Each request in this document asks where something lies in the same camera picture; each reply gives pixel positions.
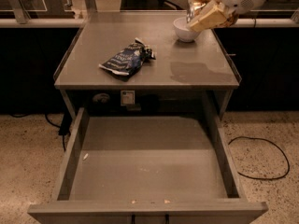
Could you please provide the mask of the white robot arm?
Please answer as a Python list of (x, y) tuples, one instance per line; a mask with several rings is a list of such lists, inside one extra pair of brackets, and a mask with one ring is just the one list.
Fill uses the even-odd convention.
[(264, 4), (265, 0), (188, 0), (187, 28), (200, 33), (206, 29), (230, 27), (241, 14)]

